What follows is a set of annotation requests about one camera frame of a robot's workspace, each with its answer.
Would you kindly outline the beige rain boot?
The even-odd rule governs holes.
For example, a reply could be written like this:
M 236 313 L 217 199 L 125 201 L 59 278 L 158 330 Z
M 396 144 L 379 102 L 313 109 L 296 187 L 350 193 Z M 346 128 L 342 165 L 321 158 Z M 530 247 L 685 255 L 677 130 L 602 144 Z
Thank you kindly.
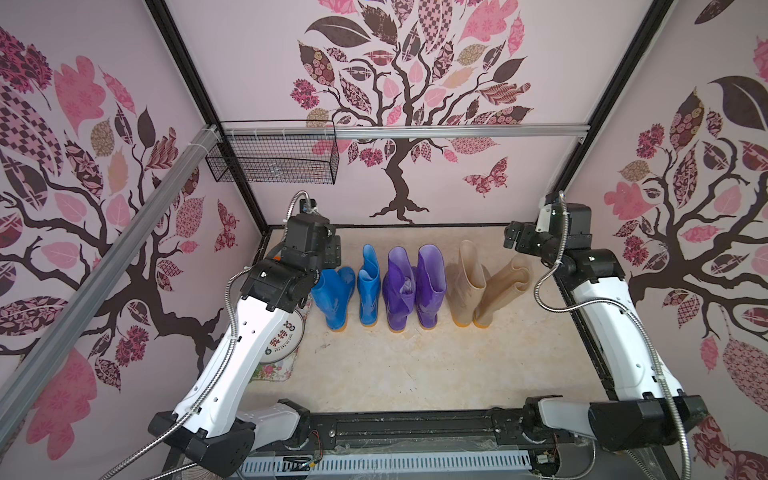
M 532 282 L 529 257 L 515 255 L 506 266 L 486 279 L 485 291 L 474 310 L 474 325 L 479 328 L 490 326 L 494 314 L 526 293 Z
M 487 287 L 485 270 L 472 241 L 460 242 L 457 260 L 446 267 L 446 278 L 452 320 L 459 327 L 467 327 Z

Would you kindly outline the blue rain boot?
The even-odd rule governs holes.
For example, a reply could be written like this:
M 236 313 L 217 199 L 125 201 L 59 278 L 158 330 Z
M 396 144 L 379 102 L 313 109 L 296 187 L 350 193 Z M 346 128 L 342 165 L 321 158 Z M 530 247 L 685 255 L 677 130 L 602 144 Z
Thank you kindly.
M 342 331 L 346 326 L 348 304 L 354 292 L 355 272 L 350 267 L 325 269 L 311 293 L 318 309 L 325 316 L 331 331 Z
M 360 296 L 359 318 L 365 327 L 372 327 L 378 321 L 381 272 L 374 247 L 366 244 L 362 248 L 363 264 L 357 276 Z

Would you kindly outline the purple rain boot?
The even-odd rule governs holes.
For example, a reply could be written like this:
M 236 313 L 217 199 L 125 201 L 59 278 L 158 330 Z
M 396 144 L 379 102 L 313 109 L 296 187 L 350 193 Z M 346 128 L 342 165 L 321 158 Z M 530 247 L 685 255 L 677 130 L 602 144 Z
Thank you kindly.
M 388 254 L 388 270 L 383 281 L 388 327 L 393 332 L 402 332 L 408 316 L 414 310 L 416 280 L 407 251 L 394 247 Z
M 438 322 L 438 312 L 446 295 L 445 263 L 441 250 L 432 244 L 418 251 L 415 308 L 419 324 L 431 330 Z

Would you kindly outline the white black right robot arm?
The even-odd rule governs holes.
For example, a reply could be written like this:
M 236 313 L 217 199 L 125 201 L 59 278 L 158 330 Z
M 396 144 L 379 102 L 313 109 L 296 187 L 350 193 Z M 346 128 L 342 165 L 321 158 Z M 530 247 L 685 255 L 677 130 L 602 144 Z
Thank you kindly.
M 547 267 L 534 298 L 541 298 L 545 282 L 555 283 L 565 304 L 543 308 L 573 319 L 608 396 L 593 402 L 529 398 L 526 427 L 569 431 L 608 451 L 671 445 L 687 451 L 688 433 L 708 414 L 705 402 L 684 391 L 653 347 L 619 260 L 609 249 L 593 248 L 590 225 L 589 207 L 556 200 L 537 221 L 505 228 L 505 248 Z

